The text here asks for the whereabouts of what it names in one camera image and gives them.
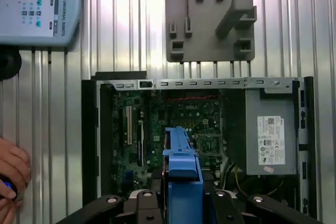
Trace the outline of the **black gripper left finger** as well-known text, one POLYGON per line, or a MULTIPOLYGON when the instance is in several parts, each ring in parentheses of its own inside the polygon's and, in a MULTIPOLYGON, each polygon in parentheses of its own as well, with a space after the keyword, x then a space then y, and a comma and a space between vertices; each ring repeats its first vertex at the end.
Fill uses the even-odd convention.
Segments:
POLYGON ((133 191, 128 199, 105 195, 85 205, 59 223, 166 223, 164 212, 164 176, 155 169, 149 189, 133 191))

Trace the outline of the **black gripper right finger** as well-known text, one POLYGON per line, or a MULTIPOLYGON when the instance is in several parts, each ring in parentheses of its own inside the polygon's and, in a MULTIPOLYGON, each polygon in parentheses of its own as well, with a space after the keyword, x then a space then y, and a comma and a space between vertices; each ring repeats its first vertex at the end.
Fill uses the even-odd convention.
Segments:
POLYGON ((214 177, 203 173, 203 223, 320 223, 266 195, 252 195, 239 200, 227 190, 216 189, 214 177))

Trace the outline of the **person's hand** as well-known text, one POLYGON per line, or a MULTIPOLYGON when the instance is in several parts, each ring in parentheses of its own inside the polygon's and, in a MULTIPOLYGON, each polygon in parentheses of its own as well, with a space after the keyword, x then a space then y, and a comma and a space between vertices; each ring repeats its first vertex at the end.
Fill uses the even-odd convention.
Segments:
POLYGON ((1 139, 1 223, 13 223, 30 180, 28 153, 1 139))

